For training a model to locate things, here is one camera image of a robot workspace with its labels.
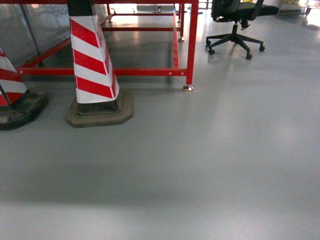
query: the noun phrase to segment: chair backrest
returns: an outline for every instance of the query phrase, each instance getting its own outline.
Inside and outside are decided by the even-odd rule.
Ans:
[[[241,0],[212,0],[211,17],[215,22],[221,14],[234,13],[240,4]]]
[[[263,3],[264,3],[264,0],[258,0],[258,1],[256,2],[255,6],[254,6],[254,9],[253,9],[253,11],[252,11],[252,14],[251,14],[251,16],[248,18],[248,20],[253,21],[253,20],[255,20],[255,19],[257,18],[258,14],[259,14],[259,12],[260,12],[260,9],[261,9],[261,7],[262,7],[262,5],[263,5]]]

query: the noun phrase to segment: black rubber base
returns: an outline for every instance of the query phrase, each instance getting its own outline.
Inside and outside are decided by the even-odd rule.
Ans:
[[[88,128],[120,125],[133,117],[134,98],[130,92],[120,91],[117,97],[118,109],[106,112],[101,109],[99,114],[96,110],[92,114],[84,115],[79,111],[79,104],[75,99],[65,118],[65,121],[74,128]]]
[[[33,121],[47,103],[44,93],[27,90],[11,107],[0,108],[0,131],[17,129]]]

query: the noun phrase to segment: traffic cone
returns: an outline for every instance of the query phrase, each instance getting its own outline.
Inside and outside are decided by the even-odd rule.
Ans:
[[[33,121],[47,103],[44,93],[28,90],[0,48],[0,131],[16,129]]]
[[[133,117],[133,96],[120,92],[92,0],[68,0],[76,99],[66,116],[74,128],[119,125]]]

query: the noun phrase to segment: office chair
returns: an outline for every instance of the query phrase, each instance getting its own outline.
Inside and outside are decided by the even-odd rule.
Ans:
[[[264,42],[256,40],[247,36],[237,34],[238,22],[241,24],[241,30],[244,30],[250,26],[248,21],[253,21],[258,16],[276,15],[279,12],[279,8],[276,6],[263,5],[264,0],[257,0],[253,2],[241,2],[241,0],[212,0],[211,16],[215,22],[226,23],[234,22],[232,33],[222,34],[216,36],[207,36],[206,45],[209,47],[209,54],[215,54],[213,47],[231,41],[235,44],[239,44],[246,50],[246,59],[250,60],[252,54],[250,48],[244,41],[260,44],[259,50],[263,52],[266,47]],[[211,44],[209,39],[220,39]]]

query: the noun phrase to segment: red metal table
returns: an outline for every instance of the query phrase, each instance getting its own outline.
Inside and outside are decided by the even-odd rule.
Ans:
[[[173,26],[165,27],[103,27],[103,31],[169,31],[173,34],[173,67],[172,68],[114,68],[114,72],[119,76],[179,76],[186,77],[185,92],[193,91],[194,58],[197,35],[199,0],[94,0],[95,4],[107,4],[108,16],[100,20],[104,23],[115,16],[173,16]],[[67,0],[0,0],[0,4],[67,4]],[[109,4],[179,4],[180,27],[177,26],[175,13],[110,13]],[[179,67],[178,34],[180,31],[180,41],[183,41],[184,34],[184,6],[191,4],[188,55],[186,68]],[[46,52],[32,58],[24,65],[17,68],[22,75],[74,75],[72,67],[36,67],[43,60],[60,51],[71,43],[70,38],[47,50]]]

